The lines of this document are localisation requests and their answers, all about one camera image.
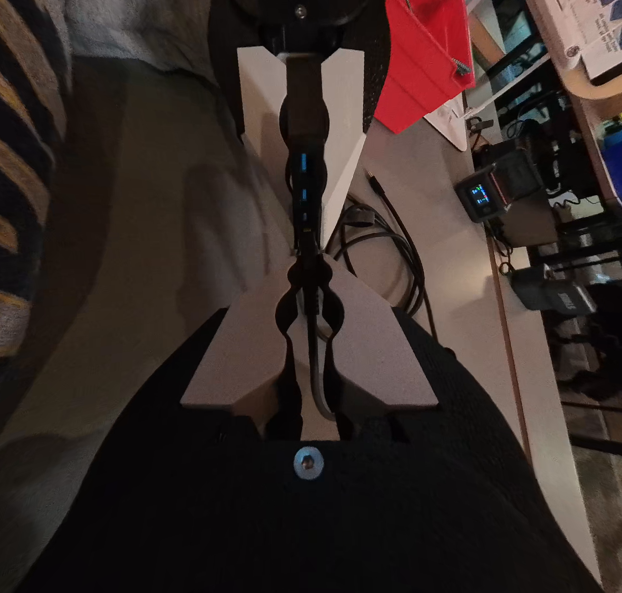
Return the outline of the black USB hub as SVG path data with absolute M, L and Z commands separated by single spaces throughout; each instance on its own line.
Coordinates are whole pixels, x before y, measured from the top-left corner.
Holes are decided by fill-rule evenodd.
M 298 253 L 314 253 L 320 246 L 327 185 L 324 155 L 329 118 L 323 101 L 322 60 L 311 53 L 293 53 L 285 65 L 282 135 L 288 152 L 285 169 L 292 198 L 294 248 Z

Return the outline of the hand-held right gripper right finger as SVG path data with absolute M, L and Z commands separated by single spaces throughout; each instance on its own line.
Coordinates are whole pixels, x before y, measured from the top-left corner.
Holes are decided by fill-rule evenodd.
M 389 302 L 331 256 L 317 264 L 323 368 L 316 406 L 354 426 L 391 413 L 432 410 L 439 400 Z

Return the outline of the instruction poster on stand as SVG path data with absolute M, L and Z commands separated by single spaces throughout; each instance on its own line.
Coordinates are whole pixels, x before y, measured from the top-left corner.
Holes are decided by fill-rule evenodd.
M 580 99 L 600 101 L 621 95 L 621 74 L 601 85 L 594 85 L 582 61 L 574 68 L 558 69 L 564 87 Z

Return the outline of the red plastic bin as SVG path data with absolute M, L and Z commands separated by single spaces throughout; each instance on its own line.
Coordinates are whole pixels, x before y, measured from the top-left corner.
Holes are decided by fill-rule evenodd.
M 394 134 L 473 88 L 465 0 L 385 0 L 391 55 L 375 118 Z

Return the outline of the black portable power station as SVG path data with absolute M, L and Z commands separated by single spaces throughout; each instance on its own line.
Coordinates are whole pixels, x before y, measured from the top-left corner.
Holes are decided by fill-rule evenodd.
M 514 203 L 543 188 L 530 153 L 514 148 L 461 180 L 454 192 L 469 219 L 484 224 L 505 215 Z

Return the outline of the dark grey charger box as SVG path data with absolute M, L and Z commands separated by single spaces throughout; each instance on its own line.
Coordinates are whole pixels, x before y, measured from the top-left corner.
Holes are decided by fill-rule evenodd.
M 509 284 L 527 310 L 554 311 L 564 316 L 587 316 L 597 310 L 586 288 L 568 279 L 557 279 L 551 268 L 539 264 L 508 273 Z

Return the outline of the person's left forearm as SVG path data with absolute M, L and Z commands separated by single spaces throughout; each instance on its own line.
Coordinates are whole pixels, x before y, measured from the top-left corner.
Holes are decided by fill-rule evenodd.
M 59 0 L 74 56 L 135 59 L 215 84 L 209 56 L 212 0 Z

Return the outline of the white sign stand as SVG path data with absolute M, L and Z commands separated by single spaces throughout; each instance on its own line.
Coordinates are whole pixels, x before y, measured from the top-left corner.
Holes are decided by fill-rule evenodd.
M 428 124 L 461 152 L 470 150 L 467 121 L 475 117 L 474 109 L 465 105 L 465 101 L 463 91 L 423 116 Z

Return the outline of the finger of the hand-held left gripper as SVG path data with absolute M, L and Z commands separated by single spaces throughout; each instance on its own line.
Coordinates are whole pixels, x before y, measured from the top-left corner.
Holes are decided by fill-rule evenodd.
M 337 51 L 325 60 L 322 91 L 329 116 L 324 150 L 327 184 L 322 196 L 320 239 L 321 247 L 326 247 L 366 140 L 363 132 L 364 53 Z
M 243 107 L 242 142 L 268 211 L 293 251 L 291 195 L 285 185 L 288 149 L 279 127 L 286 94 L 285 64 L 264 47 L 253 46 L 237 49 L 237 65 Z

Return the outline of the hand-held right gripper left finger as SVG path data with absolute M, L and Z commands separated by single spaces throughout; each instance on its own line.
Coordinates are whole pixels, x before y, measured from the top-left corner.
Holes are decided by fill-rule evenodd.
M 289 329 L 299 316 L 296 258 L 239 296 L 226 311 L 181 397 L 189 410 L 249 417 L 268 439 L 302 436 L 302 394 Z

